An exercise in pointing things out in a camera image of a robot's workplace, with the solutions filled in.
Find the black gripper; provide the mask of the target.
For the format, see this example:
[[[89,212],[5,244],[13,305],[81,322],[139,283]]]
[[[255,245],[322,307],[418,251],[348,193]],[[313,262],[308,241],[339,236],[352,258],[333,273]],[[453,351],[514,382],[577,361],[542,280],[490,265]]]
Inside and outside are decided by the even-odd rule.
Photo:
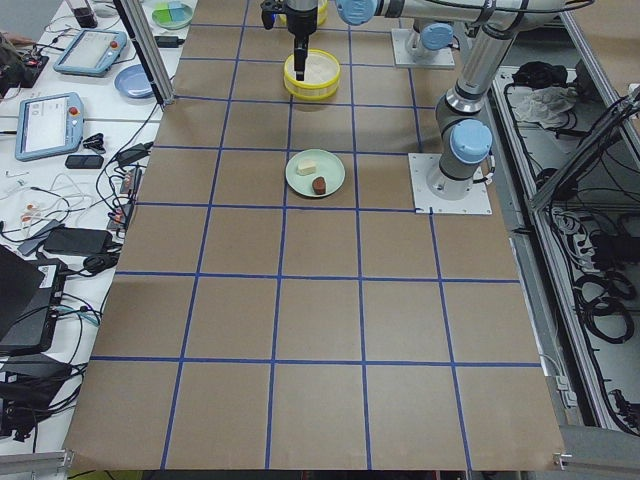
[[[317,29],[318,0],[286,0],[287,28],[294,37],[294,73],[297,81],[305,79],[308,37]]]

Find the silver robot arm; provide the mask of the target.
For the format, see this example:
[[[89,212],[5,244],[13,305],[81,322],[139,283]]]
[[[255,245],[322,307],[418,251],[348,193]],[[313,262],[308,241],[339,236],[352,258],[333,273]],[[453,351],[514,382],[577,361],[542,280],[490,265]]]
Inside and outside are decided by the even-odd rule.
[[[382,10],[381,1],[337,1],[340,18],[347,24],[358,26],[368,22]],[[263,1],[262,22],[265,29],[273,27],[276,15],[284,15],[288,31],[294,36],[294,73],[298,81],[305,79],[309,37],[317,29],[317,1]],[[453,40],[453,29],[444,23],[435,23],[417,30],[419,46],[428,51],[448,47]]]
[[[440,100],[436,117],[443,153],[432,179],[462,185],[488,156],[492,137],[477,119],[489,84],[504,50],[511,44],[497,28],[504,24],[497,1],[339,1],[337,10],[347,24],[356,26],[375,16],[405,16],[438,22],[466,21],[480,28],[471,53],[455,85]]]

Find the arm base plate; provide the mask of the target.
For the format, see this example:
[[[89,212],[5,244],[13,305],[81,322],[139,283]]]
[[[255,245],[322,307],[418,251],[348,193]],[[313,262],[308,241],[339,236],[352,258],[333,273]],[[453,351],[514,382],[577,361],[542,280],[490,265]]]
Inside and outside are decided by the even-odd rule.
[[[431,70],[453,70],[455,68],[455,60],[450,47],[429,50],[422,44],[420,34],[413,29],[393,29],[391,41],[396,67]]]
[[[472,178],[452,180],[440,171],[440,154],[410,153],[409,172],[414,211],[418,214],[492,214],[487,186],[478,166]]]

